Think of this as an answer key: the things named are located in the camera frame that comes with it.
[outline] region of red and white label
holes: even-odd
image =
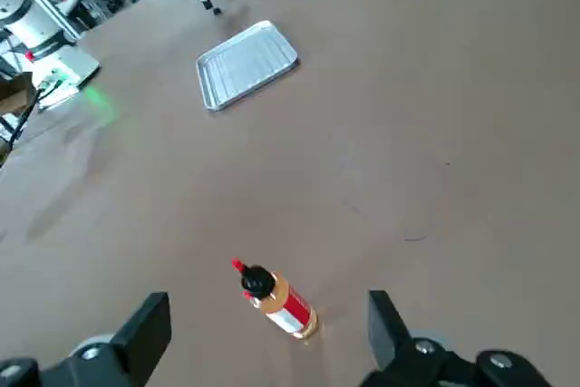
[[[290,287],[288,299],[282,310],[266,314],[287,333],[297,333],[308,325],[310,320],[310,306]]]

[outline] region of silver tray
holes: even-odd
[[[203,102],[219,111],[298,65],[298,53],[265,20],[199,56]]]

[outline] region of table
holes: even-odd
[[[160,289],[174,339],[150,387],[354,386],[373,367],[366,291],[384,288],[416,333],[468,358],[510,348],[575,385],[576,3],[234,0],[216,18],[141,0],[116,15],[81,41],[99,76],[31,119],[0,174],[0,354],[55,362]],[[207,113],[197,57],[265,18],[301,65]],[[321,333],[280,334],[232,256],[283,271]]]

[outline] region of black cable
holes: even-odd
[[[14,79],[14,77],[15,77],[12,73],[9,73],[4,69],[0,69],[0,74],[3,74],[4,76],[8,76],[10,79]]]

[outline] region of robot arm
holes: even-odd
[[[431,339],[412,338],[386,292],[369,297],[367,329],[379,370],[361,387],[550,387],[516,353],[484,351],[470,363]],[[109,342],[85,345],[46,371],[32,358],[0,362],[0,386],[143,387],[170,339],[168,295],[151,294]]]
[[[59,71],[72,85],[80,86],[99,69],[99,63],[79,49],[33,0],[0,0],[0,26],[26,47],[26,57],[33,63],[34,85]]]

